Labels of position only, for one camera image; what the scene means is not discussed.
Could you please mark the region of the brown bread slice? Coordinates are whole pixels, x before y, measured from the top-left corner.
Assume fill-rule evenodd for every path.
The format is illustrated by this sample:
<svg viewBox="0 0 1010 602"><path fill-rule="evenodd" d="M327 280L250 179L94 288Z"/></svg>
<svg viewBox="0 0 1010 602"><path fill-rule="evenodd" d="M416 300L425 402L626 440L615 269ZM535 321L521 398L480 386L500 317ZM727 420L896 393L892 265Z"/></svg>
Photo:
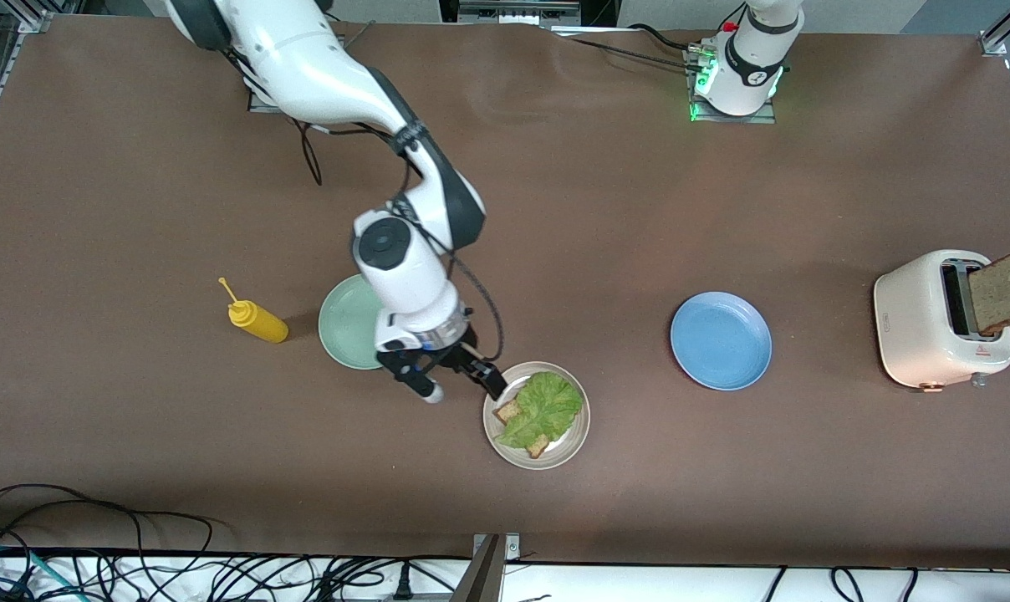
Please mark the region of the brown bread slice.
<svg viewBox="0 0 1010 602"><path fill-rule="evenodd" d="M516 400L510 400L508 403L494 409L493 415L502 426L508 426L511 420L521 415L521 408ZM550 438L546 434L539 433L534 438L529 437L529 443L523 449L527 451L532 460L538 460L548 449L550 443Z"/></svg>
<svg viewBox="0 0 1010 602"><path fill-rule="evenodd" d="M976 331L994 336L1010 325L1010 255L968 275Z"/></svg>

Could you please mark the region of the green lettuce leaf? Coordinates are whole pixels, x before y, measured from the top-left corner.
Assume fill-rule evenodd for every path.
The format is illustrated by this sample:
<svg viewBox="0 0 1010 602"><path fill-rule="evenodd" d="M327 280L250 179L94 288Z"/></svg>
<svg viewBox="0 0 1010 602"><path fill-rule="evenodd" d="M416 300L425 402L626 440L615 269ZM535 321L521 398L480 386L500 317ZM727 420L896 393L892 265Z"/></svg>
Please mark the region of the green lettuce leaf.
<svg viewBox="0 0 1010 602"><path fill-rule="evenodd" d="M551 372L532 375L512 398L521 408L521 415L502 427L494 441L508 448L523 449L529 437L544 433L554 443L574 424L583 408L583 396L577 386Z"/></svg>

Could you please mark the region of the yellow squeeze bottle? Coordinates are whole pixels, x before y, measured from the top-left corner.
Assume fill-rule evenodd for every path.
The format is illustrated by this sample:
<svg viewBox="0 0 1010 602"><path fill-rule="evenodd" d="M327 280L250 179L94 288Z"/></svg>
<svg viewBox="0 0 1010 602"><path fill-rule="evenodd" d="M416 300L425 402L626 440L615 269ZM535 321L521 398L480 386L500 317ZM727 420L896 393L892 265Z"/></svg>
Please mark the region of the yellow squeeze bottle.
<svg viewBox="0 0 1010 602"><path fill-rule="evenodd" d="M238 298L225 278L220 277L217 281L229 294L227 318L234 327L272 344L280 344L288 338L288 326L282 319L248 298Z"/></svg>

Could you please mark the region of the beige plate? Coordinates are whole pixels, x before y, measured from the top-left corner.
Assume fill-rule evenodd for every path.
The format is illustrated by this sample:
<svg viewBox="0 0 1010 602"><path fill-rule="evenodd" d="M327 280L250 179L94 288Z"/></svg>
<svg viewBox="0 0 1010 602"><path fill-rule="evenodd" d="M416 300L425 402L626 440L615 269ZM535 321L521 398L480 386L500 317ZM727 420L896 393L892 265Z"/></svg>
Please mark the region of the beige plate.
<svg viewBox="0 0 1010 602"><path fill-rule="evenodd" d="M525 380L539 372L551 372L563 376L571 385L577 386L583 396L583 408L575 417L574 424L559 438L551 443L548 449L538 460L532 460L527 451L517 448L508 448L494 441L494 437L502 433L502 424L495 419L494 409L508 403L518 392L518 389ZM590 411L589 401L583 386L575 379L573 374L563 367L552 365L552 363L531 361L509 367L502 373L502 377L508 382L508 387L502 393L500 400L491 400L489 396L483 401L482 420L483 430L486 433L492 449L500 457L516 467L525 470L548 470L559 467L574 457L585 443L589 434Z"/></svg>

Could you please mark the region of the mint green plate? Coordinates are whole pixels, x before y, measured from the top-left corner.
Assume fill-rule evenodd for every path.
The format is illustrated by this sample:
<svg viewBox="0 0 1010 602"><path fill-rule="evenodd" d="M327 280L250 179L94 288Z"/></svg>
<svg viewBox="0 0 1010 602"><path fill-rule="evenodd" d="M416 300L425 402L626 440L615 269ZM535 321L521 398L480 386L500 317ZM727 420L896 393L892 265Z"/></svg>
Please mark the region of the mint green plate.
<svg viewBox="0 0 1010 602"><path fill-rule="evenodd" d="M321 345L338 365L378 370L375 325L382 302L363 275L344 279L329 291L318 321Z"/></svg>

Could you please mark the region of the blue plate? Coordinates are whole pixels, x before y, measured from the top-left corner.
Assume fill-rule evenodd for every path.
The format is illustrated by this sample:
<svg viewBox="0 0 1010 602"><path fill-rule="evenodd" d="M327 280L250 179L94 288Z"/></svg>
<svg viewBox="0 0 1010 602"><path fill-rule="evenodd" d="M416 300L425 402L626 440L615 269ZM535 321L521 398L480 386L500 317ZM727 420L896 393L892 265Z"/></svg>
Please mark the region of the blue plate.
<svg viewBox="0 0 1010 602"><path fill-rule="evenodd" d="M739 391L756 384L772 363L773 338L744 298L704 291L682 302L669 327L672 355L697 384Z"/></svg>

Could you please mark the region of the cream toaster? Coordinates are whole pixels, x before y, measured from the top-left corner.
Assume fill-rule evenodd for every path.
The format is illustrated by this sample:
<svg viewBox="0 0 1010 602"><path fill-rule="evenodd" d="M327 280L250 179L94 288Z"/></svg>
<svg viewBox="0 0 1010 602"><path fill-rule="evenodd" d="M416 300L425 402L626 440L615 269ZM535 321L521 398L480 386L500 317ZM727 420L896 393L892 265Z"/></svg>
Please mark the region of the cream toaster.
<svg viewBox="0 0 1010 602"><path fill-rule="evenodd" d="M1010 366L1010 328L977 328L970 275L990 259L970 250L934 250L875 281L873 305L880 358L898 384L925 392L971 382Z"/></svg>

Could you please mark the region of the brown table mat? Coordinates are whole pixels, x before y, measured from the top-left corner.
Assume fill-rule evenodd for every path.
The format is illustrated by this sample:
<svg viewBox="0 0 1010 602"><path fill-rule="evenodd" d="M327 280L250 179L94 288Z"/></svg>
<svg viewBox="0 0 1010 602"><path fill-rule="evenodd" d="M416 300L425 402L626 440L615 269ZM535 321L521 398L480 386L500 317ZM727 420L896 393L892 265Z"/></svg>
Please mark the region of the brown table mat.
<svg viewBox="0 0 1010 602"><path fill-rule="evenodd" d="M810 34L773 125L691 122L686 83L529 26L386 26L382 69L478 189L462 252L502 364L588 392L546 472L492 449L481 389L430 405L337 365L315 321L354 218L405 165L371 135L246 110L168 20L58 17L0 100L0 487L53 483L223 522L223 551L1010 567L1010 367L936 394L888 380L875 280L930 250L1010 253L1010 72L968 37ZM288 326L227 318L229 294ZM772 363L697 384L669 327L744 298Z"/></svg>

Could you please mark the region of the short aluminium profile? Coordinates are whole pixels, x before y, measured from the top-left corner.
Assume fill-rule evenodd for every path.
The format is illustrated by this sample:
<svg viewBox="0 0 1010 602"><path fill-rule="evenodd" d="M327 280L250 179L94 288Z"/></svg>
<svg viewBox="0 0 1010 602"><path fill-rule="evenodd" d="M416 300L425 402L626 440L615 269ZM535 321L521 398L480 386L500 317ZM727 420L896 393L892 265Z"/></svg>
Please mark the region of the short aluminium profile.
<svg viewBox="0 0 1010 602"><path fill-rule="evenodd" d="M1010 7L995 19L987 29L979 32L977 42L982 56L1005 56L1006 41L1010 37Z"/></svg>

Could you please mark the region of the black and silver device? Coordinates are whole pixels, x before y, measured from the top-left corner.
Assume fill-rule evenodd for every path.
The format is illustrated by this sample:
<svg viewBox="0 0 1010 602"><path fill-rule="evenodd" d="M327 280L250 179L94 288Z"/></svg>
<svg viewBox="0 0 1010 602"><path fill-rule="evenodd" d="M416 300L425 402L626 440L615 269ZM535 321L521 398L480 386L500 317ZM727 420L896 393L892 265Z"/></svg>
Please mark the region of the black and silver device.
<svg viewBox="0 0 1010 602"><path fill-rule="evenodd" d="M614 27L622 0L436 0L445 23Z"/></svg>

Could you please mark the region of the grey metal bracket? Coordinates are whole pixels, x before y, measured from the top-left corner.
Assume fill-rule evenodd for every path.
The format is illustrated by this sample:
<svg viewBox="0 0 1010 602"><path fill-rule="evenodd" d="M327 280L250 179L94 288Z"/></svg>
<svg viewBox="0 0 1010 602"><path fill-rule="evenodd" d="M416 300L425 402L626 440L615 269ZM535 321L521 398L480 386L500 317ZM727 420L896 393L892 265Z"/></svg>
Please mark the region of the grey metal bracket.
<svg viewBox="0 0 1010 602"><path fill-rule="evenodd" d="M505 549L506 563L512 563L520 558L521 544L519 533L500 533L502 547ZM482 542L489 537L489 533L476 533L473 537L473 557L481 548Z"/></svg>

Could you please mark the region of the dark metal post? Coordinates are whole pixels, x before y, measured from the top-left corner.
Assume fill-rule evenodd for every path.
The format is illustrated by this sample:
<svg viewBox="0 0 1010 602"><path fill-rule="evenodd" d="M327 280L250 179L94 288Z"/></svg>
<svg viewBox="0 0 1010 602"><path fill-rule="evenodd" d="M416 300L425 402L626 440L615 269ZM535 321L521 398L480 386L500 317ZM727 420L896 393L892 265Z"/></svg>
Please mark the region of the dark metal post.
<svg viewBox="0 0 1010 602"><path fill-rule="evenodd" d="M507 534L479 534L472 561L449 602L501 602L508 551Z"/></svg>

